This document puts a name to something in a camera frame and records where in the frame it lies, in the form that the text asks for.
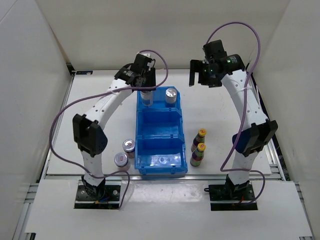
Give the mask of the silver-lid shaker blue label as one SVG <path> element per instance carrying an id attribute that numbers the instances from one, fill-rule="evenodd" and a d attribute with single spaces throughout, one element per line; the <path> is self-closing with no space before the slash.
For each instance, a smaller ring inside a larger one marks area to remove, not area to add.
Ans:
<path id="1" fill-rule="evenodd" d="M 153 105 L 153 91 L 141 91 L 140 92 L 140 96 L 141 96 L 141 102 L 142 104 L 149 108 Z"/>

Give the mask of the silver-lid shaker white-blue label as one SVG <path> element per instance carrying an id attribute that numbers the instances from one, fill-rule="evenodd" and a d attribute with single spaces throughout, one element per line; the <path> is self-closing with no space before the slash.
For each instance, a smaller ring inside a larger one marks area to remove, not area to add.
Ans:
<path id="1" fill-rule="evenodd" d="M 165 90 L 165 106 L 174 108 L 176 106 L 178 92 L 175 88 L 167 88 Z"/>

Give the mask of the yellow-cap sauce bottle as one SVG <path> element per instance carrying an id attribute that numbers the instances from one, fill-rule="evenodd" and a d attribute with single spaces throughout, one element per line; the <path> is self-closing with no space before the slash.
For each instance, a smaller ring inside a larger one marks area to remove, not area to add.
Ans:
<path id="1" fill-rule="evenodd" d="M 204 152 L 206 149 L 205 143 L 199 143 L 196 147 L 196 149 L 193 151 L 191 158 L 190 158 L 190 164 L 194 167 L 198 167 L 201 165 L 201 162 L 204 158 Z"/>
<path id="2" fill-rule="evenodd" d="M 204 128 L 200 128 L 198 130 L 197 135 L 193 139 L 192 145 L 191 145 L 191 151 L 194 152 L 195 149 L 197 148 L 198 144 L 204 143 L 205 142 L 205 136 L 206 136 L 207 131 Z"/>

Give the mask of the white-lid dark spice jar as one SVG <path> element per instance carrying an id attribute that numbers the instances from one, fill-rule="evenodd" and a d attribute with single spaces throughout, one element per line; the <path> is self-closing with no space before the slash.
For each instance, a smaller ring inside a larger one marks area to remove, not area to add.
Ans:
<path id="1" fill-rule="evenodd" d="M 129 159 L 135 158 L 135 147 L 136 147 L 136 143 L 133 139 L 126 139 L 122 143 L 123 151 Z"/>

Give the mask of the white-lid light spice jar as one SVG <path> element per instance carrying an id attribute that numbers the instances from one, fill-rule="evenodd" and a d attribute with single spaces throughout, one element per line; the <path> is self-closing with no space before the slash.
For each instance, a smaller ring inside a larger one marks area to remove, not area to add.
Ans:
<path id="1" fill-rule="evenodd" d="M 131 167 L 131 162 L 123 152 L 119 152 L 114 156 L 114 163 L 119 170 L 123 171 L 128 171 Z"/>

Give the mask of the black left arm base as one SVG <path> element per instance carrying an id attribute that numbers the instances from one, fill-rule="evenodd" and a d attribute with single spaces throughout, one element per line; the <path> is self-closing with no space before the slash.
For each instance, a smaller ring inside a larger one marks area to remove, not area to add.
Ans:
<path id="1" fill-rule="evenodd" d="M 88 210 L 117 210 L 120 206 L 120 184 L 105 184 L 98 194 L 89 193 L 80 181 L 74 200 L 74 209 Z"/>

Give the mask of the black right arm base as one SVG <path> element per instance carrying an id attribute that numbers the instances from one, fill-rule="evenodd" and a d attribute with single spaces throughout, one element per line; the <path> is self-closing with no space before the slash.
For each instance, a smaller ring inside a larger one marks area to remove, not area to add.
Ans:
<path id="1" fill-rule="evenodd" d="M 211 211 L 257 211 L 254 189 L 251 183 L 240 191 L 232 192 L 227 183 L 210 184 L 204 188 L 209 194 Z"/>

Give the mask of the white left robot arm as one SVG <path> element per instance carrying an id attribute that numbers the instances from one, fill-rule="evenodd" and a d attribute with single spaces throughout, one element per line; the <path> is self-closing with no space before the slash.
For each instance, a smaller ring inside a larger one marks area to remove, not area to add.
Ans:
<path id="1" fill-rule="evenodd" d="M 156 69 L 140 67 L 136 63 L 121 68 L 114 76 L 108 95 L 100 97 L 84 114 L 72 119 L 73 139 L 83 158 L 85 174 L 81 177 L 87 194 L 100 200 L 105 194 L 105 177 L 102 170 L 102 152 L 108 139 L 104 128 L 111 115 L 129 97 L 133 88 L 153 90 L 156 86 Z"/>

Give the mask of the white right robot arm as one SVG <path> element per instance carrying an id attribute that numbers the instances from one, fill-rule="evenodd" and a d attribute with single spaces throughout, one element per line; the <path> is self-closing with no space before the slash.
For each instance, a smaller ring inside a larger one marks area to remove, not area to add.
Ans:
<path id="1" fill-rule="evenodd" d="M 250 170 L 265 145 L 271 140 L 278 129 L 275 120 L 269 120 L 248 85 L 249 74 L 241 57 L 237 54 L 215 60 L 190 61 L 189 85 L 198 83 L 210 88 L 225 87 L 240 118 L 240 133 L 232 137 L 234 160 L 228 170 L 224 193 L 230 200 L 238 199 L 247 188 Z"/>

